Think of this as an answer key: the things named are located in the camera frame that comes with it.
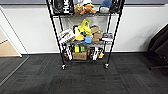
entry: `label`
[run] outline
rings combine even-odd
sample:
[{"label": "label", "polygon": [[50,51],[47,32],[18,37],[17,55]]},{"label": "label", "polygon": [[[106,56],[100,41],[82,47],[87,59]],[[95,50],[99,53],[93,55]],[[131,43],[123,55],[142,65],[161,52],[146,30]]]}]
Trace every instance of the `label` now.
[{"label": "label", "polygon": [[64,0],[64,13],[69,13],[69,0]]}]

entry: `stuffed animal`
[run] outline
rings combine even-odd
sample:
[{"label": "stuffed animal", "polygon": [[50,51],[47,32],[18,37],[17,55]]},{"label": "stuffed animal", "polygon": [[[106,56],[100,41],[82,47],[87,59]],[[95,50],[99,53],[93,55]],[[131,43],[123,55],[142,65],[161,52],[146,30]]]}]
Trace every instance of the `stuffed animal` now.
[{"label": "stuffed animal", "polygon": [[100,13],[108,13],[111,6],[111,0],[104,0],[100,5]]},{"label": "stuffed animal", "polygon": [[91,4],[92,0],[78,0],[78,4],[83,6],[84,4]]},{"label": "stuffed animal", "polygon": [[75,9],[75,14],[80,14],[83,11],[83,6],[81,6],[80,4],[77,4],[74,9]]},{"label": "stuffed animal", "polygon": [[95,14],[97,11],[92,9],[91,4],[86,4],[84,5],[84,9],[80,14],[85,14],[85,13],[90,13],[90,12]]}]

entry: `box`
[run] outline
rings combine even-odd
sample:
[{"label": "box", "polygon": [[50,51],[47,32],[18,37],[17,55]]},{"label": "box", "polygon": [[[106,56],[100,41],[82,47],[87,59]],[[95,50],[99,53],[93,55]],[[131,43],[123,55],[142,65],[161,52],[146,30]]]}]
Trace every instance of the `box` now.
[{"label": "box", "polygon": [[94,33],[93,38],[98,38],[98,39],[101,39],[101,38],[102,38],[102,36],[103,36],[103,34],[102,34],[102,33]]},{"label": "box", "polygon": [[99,41],[99,38],[92,38],[92,41]]},{"label": "box", "polygon": [[96,33],[97,31],[99,31],[99,27],[96,26],[96,25],[91,26],[90,29],[91,29],[91,33],[92,33],[92,34],[93,34],[93,33]]},{"label": "box", "polygon": [[75,45],[75,53],[79,53],[79,45]]},{"label": "box", "polygon": [[85,52],[85,47],[84,46],[80,46],[80,51],[81,52]]},{"label": "box", "polygon": [[91,43],[92,42],[92,38],[91,37],[85,37],[85,42],[86,43]]},{"label": "box", "polygon": [[81,52],[81,53],[72,53],[73,59],[77,60],[86,60],[87,59],[87,52]]}]

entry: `shelf caster wheel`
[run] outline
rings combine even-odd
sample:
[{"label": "shelf caster wheel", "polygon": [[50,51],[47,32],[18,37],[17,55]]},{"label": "shelf caster wheel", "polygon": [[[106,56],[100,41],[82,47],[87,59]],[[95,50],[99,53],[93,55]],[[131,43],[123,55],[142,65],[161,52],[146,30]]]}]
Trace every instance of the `shelf caster wheel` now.
[{"label": "shelf caster wheel", "polygon": [[62,70],[65,70],[65,65],[62,65]]},{"label": "shelf caster wheel", "polygon": [[109,66],[109,64],[105,64],[105,68],[106,68],[106,69],[108,68],[108,66]]}]

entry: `black bag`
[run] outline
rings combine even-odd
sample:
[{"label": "black bag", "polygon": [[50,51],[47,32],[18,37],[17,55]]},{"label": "black bag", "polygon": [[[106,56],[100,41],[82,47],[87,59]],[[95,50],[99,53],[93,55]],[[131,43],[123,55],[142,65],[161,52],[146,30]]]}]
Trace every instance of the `black bag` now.
[{"label": "black bag", "polygon": [[55,15],[65,15],[74,13],[73,0],[53,0],[53,12]]},{"label": "black bag", "polygon": [[110,13],[117,13],[119,14],[121,12],[122,8],[122,0],[112,0],[111,1],[111,7],[110,7]]}]

